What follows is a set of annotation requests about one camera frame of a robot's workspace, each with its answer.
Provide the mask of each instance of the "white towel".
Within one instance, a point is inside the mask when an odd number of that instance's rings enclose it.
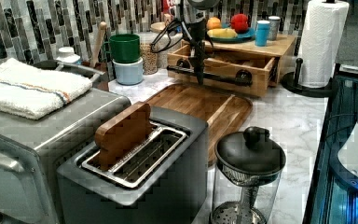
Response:
[[[41,70],[15,59],[0,65],[0,111],[41,119],[91,88],[79,75]]]

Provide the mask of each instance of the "paper towel holder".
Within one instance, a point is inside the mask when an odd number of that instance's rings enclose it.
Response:
[[[283,76],[281,83],[285,89],[293,93],[312,98],[334,97],[337,94],[338,83],[333,78],[330,78],[326,86],[320,88],[310,88],[298,84],[302,63],[303,59],[297,58],[296,71],[294,73],[287,73]]]

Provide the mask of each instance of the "french press lid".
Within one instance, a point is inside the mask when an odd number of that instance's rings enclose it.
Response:
[[[259,127],[224,136],[215,153],[219,162],[247,175],[273,175],[286,164],[282,148],[269,139],[269,130]]]

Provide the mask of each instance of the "kitchen counter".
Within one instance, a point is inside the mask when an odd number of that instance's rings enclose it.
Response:
[[[130,98],[134,104],[145,101],[165,87],[176,83],[167,76],[165,69],[154,75],[144,76],[145,80],[135,86],[122,86],[115,81],[109,83],[111,92]],[[319,146],[327,99],[308,98],[296,95],[281,85],[268,88],[263,98],[249,97],[253,111],[241,125],[240,131],[249,126],[270,130],[271,139],[286,153],[286,166],[282,171],[280,186],[270,224],[298,224],[302,222],[312,178],[313,166]],[[213,172],[208,172],[208,195],[193,224],[208,223],[212,207]]]

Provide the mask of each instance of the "toaster oven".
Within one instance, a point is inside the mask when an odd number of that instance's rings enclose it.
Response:
[[[23,223],[63,223],[57,168],[130,105],[91,89],[40,120],[0,112],[0,213]]]

